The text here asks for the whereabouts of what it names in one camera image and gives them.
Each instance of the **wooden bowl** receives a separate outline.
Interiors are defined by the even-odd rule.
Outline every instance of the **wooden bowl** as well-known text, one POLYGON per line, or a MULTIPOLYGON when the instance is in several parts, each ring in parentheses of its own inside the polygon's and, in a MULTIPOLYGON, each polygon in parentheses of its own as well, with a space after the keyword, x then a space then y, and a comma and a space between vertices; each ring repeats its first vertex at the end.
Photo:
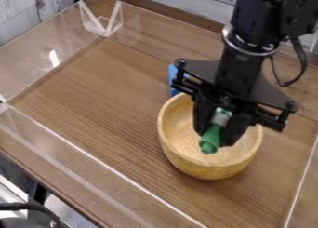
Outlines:
POLYGON ((262 126, 250 127, 232 147, 203 154, 192 128, 192 101, 179 94, 164 104, 158 117, 159 140, 172 165, 190 176, 219 180, 238 174, 250 164, 263 137, 262 126))

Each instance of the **green object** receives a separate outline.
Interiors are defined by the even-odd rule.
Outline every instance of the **green object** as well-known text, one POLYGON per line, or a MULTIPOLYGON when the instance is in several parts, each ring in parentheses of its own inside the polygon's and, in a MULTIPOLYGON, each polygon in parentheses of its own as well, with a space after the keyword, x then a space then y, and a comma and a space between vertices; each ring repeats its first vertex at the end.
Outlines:
POLYGON ((204 154, 215 154, 220 147, 220 131, 218 124, 211 124, 210 129, 204 132, 199 145, 204 154))

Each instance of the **wooden table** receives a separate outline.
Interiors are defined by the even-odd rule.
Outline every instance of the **wooden table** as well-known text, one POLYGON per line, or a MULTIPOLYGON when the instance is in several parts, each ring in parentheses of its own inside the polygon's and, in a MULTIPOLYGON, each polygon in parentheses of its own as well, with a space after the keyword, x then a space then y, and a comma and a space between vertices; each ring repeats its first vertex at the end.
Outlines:
MULTIPOLYGON (((99 6, 112 0, 90 1, 94 10, 99 11, 99 6)), ((251 166, 223 181, 198 181, 170 164, 156 135, 156 116, 168 99, 168 60, 183 56, 183 52, 188 57, 195 54, 190 50, 194 45, 186 47, 188 35, 178 35, 176 30, 175 33, 180 45, 174 45, 174 49, 168 47, 168 40, 156 42, 163 60, 114 40, 99 38, 15 99, 12 105, 204 226, 281 227, 317 137, 318 71, 309 68, 302 81, 285 89, 302 102, 302 109, 291 117, 282 134, 265 129, 265 140, 251 166)), ((211 42, 211 47, 206 49, 206 55, 198 57, 216 59, 222 51, 219 37, 200 35, 199 38, 211 42)), ((297 61, 283 57, 277 61, 281 68, 289 69, 286 72, 298 69, 297 61)), ((266 64, 265 73, 274 81, 269 66, 266 64)), ((41 138, 39 143, 47 145, 44 153, 59 157, 84 177, 71 176, 63 169, 56 169, 19 143, 8 143, 1 152, 98 226, 147 225, 138 218, 126 220, 100 199, 100 193, 107 193, 115 181, 96 160, 83 164, 84 158, 61 149, 64 145, 49 147, 41 138)), ((132 194, 120 197, 123 204, 138 204, 142 213, 155 212, 156 208, 144 204, 142 197, 132 194)), ((182 220, 166 221, 168 211, 158 210, 158 221, 148 219, 154 227, 184 227, 182 220)))

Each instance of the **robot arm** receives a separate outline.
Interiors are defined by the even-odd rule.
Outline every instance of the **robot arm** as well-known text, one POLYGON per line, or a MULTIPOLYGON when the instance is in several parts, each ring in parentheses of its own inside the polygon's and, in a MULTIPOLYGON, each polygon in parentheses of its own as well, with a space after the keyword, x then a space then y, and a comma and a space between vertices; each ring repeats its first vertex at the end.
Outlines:
POLYGON ((318 21, 318 0, 238 0, 231 26, 222 32, 224 50, 219 61, 178 59, 172 87, 194 100, 194 128, 208 130, 218 108, 231 112, 220 136, 220 146, 231 146, 249 126, 261 124, 282 131, 297 103, 266 80, 262 64, 273 61, 278 84, 291 85, 307 68, 298 37, 313 33, 318 21), (302 68, 299 75, 282 82, 274 66, 279 42, 291 40, 302 68), (190 74, 195 80, 184 77, 190 74))

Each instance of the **bowl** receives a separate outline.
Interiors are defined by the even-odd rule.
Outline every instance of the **bowl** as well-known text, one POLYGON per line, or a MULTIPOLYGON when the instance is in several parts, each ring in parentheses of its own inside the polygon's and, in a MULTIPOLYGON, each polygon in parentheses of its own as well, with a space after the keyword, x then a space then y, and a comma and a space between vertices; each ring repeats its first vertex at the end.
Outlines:
POLYGON ((251 163, 263 138, 261 125, 249 127, 231 147, 215 154, 203 154, 200 137, 192 128, 192 100, 180 93, 162 107, 158 116, 159 141, 171 164, 187 175, 219 180, 238 174, 251 163))

